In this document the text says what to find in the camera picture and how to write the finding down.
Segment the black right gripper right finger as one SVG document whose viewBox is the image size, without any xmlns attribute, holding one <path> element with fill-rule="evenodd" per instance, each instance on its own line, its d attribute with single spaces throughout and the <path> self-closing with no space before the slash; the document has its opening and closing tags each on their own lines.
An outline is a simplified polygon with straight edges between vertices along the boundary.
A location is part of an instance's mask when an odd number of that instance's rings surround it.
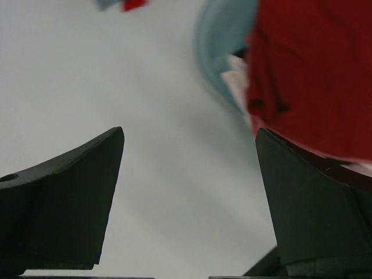
<svg viewBox="0 0 372 279">
<path fill-rule="evenodd" d="M 370 278 L 371 178 L 267 129 L 255 143 L 277 245 L 247 275 Z"/>
</svg>

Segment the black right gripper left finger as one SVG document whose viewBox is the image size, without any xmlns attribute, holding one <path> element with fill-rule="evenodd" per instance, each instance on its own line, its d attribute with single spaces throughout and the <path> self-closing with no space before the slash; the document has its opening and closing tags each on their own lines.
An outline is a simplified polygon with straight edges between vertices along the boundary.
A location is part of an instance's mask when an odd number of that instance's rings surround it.
<svg viewBox="0 0 372 279">
<path fill-rule="evenodd" d="M 124 149 L 114 127 L 1 178 L 1 274 L 99 263 Z"/>
</svg>

